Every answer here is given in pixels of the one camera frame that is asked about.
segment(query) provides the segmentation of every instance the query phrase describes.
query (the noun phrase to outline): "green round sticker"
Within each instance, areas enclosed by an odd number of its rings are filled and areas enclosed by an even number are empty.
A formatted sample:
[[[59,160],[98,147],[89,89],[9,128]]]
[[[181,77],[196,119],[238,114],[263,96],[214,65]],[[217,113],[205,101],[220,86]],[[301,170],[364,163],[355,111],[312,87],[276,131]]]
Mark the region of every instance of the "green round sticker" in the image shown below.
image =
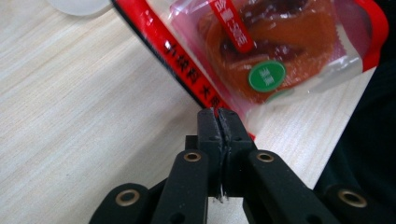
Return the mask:
[[[283,82],[285,75],[283,63],[267,61],[258,63],[250,70],[248,83],[255,91],[273,91]]]

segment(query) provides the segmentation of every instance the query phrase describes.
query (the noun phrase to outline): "red label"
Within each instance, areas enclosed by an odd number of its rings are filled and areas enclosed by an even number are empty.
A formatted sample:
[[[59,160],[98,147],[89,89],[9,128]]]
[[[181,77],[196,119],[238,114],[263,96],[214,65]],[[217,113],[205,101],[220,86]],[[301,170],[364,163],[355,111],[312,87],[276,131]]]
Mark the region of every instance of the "red label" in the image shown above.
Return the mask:
[[[233,6],[232,0],[213,0],[210,6],[235,48],[241,53],[250,51],[254,46],[253,40]]]

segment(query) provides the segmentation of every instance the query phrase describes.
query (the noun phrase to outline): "light wood surface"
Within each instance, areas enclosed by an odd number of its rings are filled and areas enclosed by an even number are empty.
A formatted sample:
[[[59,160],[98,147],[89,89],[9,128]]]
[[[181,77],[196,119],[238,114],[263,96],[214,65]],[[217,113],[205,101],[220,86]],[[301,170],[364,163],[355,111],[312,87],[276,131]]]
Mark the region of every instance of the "light wood surface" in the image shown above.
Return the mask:
[[[168,176],[200,107],[117,12],[1,1],[0,222],[87,223],[107,193]],[[258,148],[313,188],[373,70],[268,112]],[[238,199],[208,223],[246,223]]]

